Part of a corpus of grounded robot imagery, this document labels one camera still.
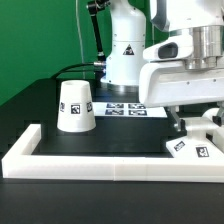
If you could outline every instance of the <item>warning label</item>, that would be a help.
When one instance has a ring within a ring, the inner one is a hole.
[[[135,55],[134,54],[134,51],[131,47],[131,45],[129,44],[128,47],[126,48],[126,50],[124,51],[124,54],[123,55]]]

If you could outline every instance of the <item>white cup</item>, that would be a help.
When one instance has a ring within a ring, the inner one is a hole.
[[[57,127],[65,132],[84,132],[96,127],[89,82],[62,82]]]

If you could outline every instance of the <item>green backdrop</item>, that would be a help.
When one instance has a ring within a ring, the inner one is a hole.
[[[87,2],[79,0],[85,62],[96,60]],[[149,1],[129,2],[147,16],[146,46],[152,45]],[[76,0],[0,0],[0,105],[35,80],[81,62],[75,6]],[[100,12],[98,20],[108,55],[111,51],[109,9]],[[159,42],[166,35],[156,31],[154,39]]]

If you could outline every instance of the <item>black table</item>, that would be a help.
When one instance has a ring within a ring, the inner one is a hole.
[[[138,102],[91,82],[93,101]],[[165,141],[183,135],[171,119],[97,117],[81,134],[56,128],[60,81],[38,80],[0,107],[1,158],[31,123],[41,123],[34,154],[169,157]],[[223,223],[217,183],[17,180],[0,177],[0,223]]]

